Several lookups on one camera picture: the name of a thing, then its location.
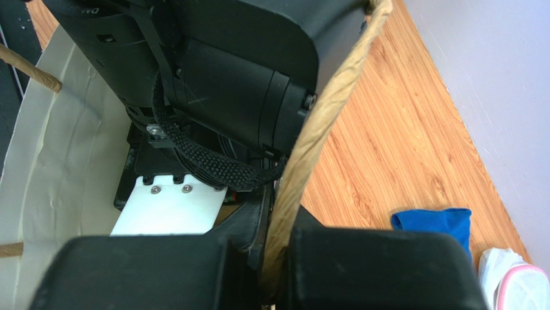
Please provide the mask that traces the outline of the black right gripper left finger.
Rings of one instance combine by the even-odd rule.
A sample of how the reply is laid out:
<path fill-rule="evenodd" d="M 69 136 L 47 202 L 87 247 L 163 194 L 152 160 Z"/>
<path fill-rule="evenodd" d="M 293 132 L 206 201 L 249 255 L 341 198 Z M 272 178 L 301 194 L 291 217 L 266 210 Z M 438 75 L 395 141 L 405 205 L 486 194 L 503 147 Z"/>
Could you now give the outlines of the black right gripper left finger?
<path fill-rule="evenodd" d="M 80 237 L 58 252 L 31 309 L 259 309 L 247 257 L 215 236 Z"/>

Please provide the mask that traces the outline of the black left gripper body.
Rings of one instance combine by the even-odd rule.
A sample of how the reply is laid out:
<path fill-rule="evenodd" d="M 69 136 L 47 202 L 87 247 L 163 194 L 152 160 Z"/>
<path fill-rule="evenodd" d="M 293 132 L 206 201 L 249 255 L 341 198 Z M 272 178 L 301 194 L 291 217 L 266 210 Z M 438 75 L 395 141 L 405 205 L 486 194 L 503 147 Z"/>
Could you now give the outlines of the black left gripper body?
<path fill-rule="evenodd" d="M 197 176 L 206 185 L 212 185 L 215 189 L 221 187 L 221 182 L 208 177 L 203 169 L 184 166 L 185 159 L 176 150 L 155 149 L 149 137 L 134 124 L 130 126 L 127 143 L 130 148 L 114 198 L 114 207 L 119 211 L 127 204 L 139 177 L 143 178 L 142 184 L 146 186 L 152 185 L 159 176 L 168 175 L 172 176 L 173 185 L 182 185 L 185 176 Z M 248 251 L 251 267 L 261 265 L 275 195 L 275 182 L 242 191 L 230 187 L 221 210 L 231 213 L 227 216 L 221 214 L 214 224 L 216 233 L 230 236 L 239 248 Z"/>

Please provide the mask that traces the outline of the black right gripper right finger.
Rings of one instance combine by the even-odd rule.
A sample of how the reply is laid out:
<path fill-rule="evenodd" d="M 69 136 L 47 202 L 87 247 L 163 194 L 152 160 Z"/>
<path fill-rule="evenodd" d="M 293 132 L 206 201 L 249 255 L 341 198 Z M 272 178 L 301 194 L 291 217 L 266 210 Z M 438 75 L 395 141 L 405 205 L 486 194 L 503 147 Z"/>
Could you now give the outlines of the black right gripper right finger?
<path fill-rule="evenodd" d="M 486 309 L 452 236 L 335 228 L 298 211 L 280 309 Z"/>

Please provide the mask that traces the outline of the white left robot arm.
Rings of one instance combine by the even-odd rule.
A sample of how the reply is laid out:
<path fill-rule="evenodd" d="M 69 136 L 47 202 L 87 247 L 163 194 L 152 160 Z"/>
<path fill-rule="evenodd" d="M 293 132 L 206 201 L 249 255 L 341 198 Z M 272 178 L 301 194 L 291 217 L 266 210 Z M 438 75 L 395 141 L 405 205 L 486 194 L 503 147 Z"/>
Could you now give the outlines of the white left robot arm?
<path fill-rule="evenodd" d="M 366 1 L 46 1 L 132 124 L 114 198 L 191 178 L 241 203 L 219 229 L 257 269 L 274 182 L 366 27 Z"/>

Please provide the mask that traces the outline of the brown paper bag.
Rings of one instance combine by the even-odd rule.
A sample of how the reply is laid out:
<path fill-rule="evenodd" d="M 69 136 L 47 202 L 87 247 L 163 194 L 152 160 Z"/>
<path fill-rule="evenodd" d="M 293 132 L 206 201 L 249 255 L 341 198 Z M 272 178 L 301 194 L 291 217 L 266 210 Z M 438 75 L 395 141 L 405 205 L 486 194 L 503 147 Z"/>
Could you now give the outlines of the brown paper bag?
<path fill-rule="evenodd" d="M 358 81 L 391 1 L 366 1 L 366 27 L 329 79 L 305 120 L 275 181 L 261 265 L 247 257 L 263 305 L 279 307 L 287 251 L 309 176 L 333 125 Z M 32 77 L 15 123 L 1 177 L 1 242 L 20 237 L 23 248 L 1 265 L 1 308 L 31 309 L 46 271 L 62 247 L 80 237 L 111 236 L 114 207 L 132 124 L 122 102 L 60 27 L 38 66 L 18 62 Z"/>

